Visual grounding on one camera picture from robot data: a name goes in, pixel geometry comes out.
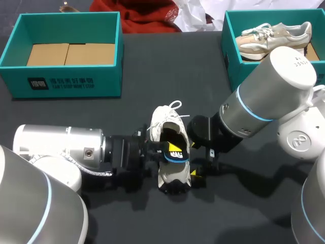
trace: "shoe sole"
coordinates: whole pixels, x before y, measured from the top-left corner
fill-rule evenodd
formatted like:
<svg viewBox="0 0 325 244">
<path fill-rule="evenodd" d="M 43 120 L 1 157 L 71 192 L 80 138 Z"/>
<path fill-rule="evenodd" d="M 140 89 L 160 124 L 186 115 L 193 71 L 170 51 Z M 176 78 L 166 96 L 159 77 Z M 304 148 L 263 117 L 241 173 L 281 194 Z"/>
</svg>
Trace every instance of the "shoe sole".
<svg viewBox="0 0 325 244">
<path fill-rule="evenodd" d="M 178 195 L 188 192 L 190 186 L 187 183 L 182 183 L 180 180 L 176 179 L 170 183 L 164 183 L 159 190 L 165 194 Z"/>
<path fill-rule="evenodd" d="M 297 50 L 303 56 L 305 55 L 305 48 L 299 48 L 299 49 L 295 49 L 295 50 Z M 259 54 L 251 54 L 251 53 L 244 53 L 244 52 L 239 52 L 239 53 L 244 58 L 244 60 L 247 60 L 247 61 L 261 61 L 270 52 L 259 53 Z"/>
</svg>

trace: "shoe insole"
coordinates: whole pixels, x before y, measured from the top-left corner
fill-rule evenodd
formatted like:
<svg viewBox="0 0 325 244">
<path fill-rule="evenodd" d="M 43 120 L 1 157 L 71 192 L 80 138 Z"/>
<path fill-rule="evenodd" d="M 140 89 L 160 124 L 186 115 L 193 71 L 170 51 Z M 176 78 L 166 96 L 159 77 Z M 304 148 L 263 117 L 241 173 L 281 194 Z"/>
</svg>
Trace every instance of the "shoe insole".
<svg viewBox="0 0 325 244">
<path fill-rule="evenodd" d="M 160 135 L 160 141 L 168 141 L 182 150 L 186 150 L 186 141 L 184 137 L 173 129 L 163 128 Z"/>
<path fill-rule="evenodd" d="M 160 141 L 167 141 L 170 145 L 169 151 L 164 153 L 165 159 L 171 163 L 185 163 L 189 156 L 184 137 L 170 128 L 163 128 Z"/>
</svg>

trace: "white sneaker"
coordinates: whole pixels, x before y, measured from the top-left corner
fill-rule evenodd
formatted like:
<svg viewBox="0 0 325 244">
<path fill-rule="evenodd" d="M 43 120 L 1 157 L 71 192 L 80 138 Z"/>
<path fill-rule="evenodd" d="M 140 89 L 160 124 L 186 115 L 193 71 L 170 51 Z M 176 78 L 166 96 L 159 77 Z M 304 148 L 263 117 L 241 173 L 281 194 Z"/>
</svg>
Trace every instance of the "white sneaker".
<svg viewBox="0 0 325 244">
<path fill-rule="evenodd" d="M 236 38 L 240 55 L 250 60 L 261 60 L 273 49 L 287 46 L 304 55 L 304 48 L 311 39 L 311 23 L 287 26 L 279 23 L 271 26 L 261 24 L 256 28 L 247 29 Z"/>
<path fill-rule="evenodd" d="M 158 187 L 163 192 L 178 193 L 191 186 L 189 168 L 189 141 L 181 117 L 175 111 L 182 106 L 173 101 L 169 106 L 159 106 L 152 114 L 151 141 L 168 141 L 169 152 L 164 153 L 164 162 L 159 163 Z"/>
</svg>

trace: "white paper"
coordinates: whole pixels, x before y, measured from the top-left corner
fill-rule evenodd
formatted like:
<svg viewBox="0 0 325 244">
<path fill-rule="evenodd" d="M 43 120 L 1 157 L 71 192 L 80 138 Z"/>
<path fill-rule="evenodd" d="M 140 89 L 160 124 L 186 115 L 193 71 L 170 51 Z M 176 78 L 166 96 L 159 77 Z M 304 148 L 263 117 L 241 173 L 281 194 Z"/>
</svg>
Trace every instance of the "white paper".
<svg viewBox="0 0 325 244">
<path fill-rule="evenodd" d="M 313 9 L 323 0 L 174 0 L 178 16 L 174 23 L 183 32 L 220 31 L 226 10 Z M 214 20 L 207 24 L 205 14 Z"/>
</svg>

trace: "cable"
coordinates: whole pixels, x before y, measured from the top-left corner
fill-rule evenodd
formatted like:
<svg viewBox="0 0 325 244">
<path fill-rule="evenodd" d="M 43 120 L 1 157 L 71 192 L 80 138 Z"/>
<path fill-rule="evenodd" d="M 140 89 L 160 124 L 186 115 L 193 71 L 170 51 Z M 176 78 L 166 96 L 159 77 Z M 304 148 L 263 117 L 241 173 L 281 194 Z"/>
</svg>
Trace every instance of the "cable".
<svg viewBox="0 0 325 244">
<path fill-rule="evenodd" d="M 66 160 L 73 163 L 81 171 L 83 171 L 83 172 L 85 172 L 87 174 L 94 175 L 94 176 L 101 176 L 101 177 L 111 177 L 113 175 L 113 173 L 111 171 L 95 172 L 95 171 L 91 171 L 89 169 L 86 169 L 85 167 L 81 166 L 76 160 L 74 160 L 70 155 L 66 154 L 65 152 L 59 152 L 56 155 L 64 157 Z M 41 159 L 43 157 L 46 157 L 46 156 L 51 156 L 51 155 L 34 155 L 34 157 L 29 162 L 31 164 L 34 164 L 37 160 L 39 160 L 39 159 Z"/>
</svg>

